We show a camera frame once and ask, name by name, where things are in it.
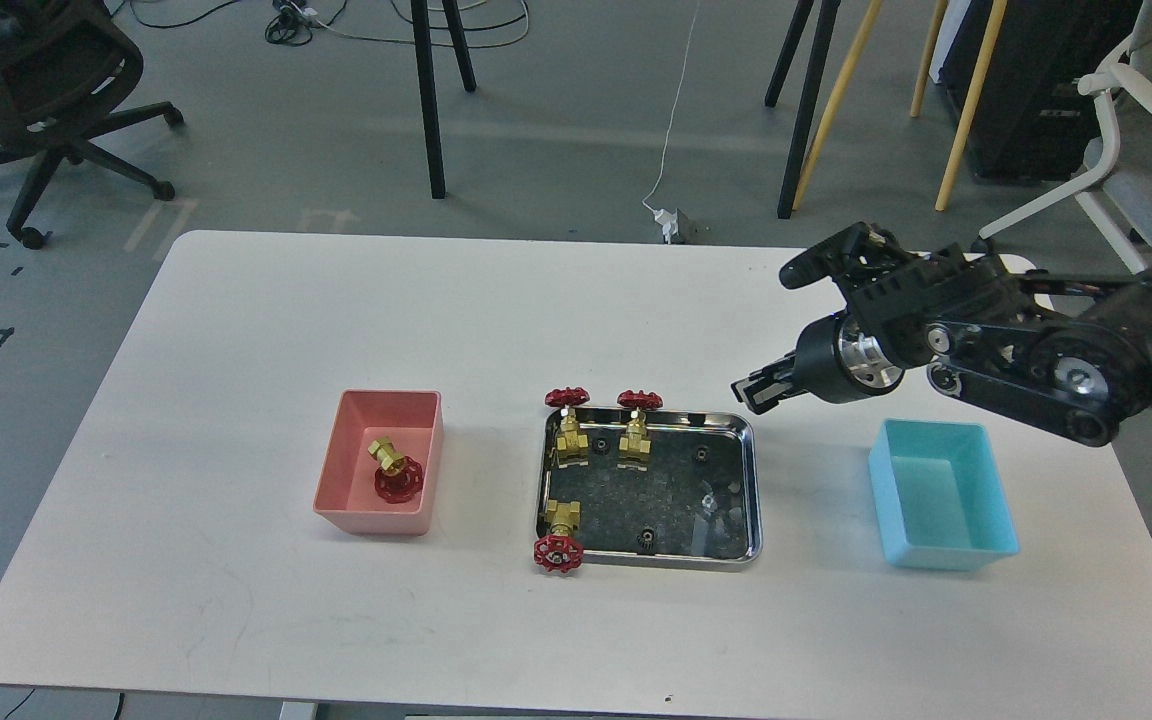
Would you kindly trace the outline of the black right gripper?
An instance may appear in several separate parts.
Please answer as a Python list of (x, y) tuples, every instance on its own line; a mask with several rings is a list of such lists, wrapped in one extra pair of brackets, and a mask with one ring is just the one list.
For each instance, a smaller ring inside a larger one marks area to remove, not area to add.
[(847, 404), (895, 391), (905, 370), (884, 356), (877, 338), (851, 314), (831, 314), (799, 333), (795, 355), (732, 382), (733, 396), (751, 414), (768, 414), (803, 392), (829, 404)]

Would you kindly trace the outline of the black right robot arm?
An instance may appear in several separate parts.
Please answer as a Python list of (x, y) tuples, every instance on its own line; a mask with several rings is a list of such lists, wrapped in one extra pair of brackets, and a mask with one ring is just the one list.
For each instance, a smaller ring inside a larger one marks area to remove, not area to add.
[(879, 397), (924, 369), (947, 397), (1100, 447), (1152, 407), (1152, 268), (1134, 275), (1011, 273), (960, 247), (910, 252), (855, 223), (780, 270), (797, 290), (835, 282), (846, 305), (795, 350), (732, 382), (753, 414), (799, 395)]

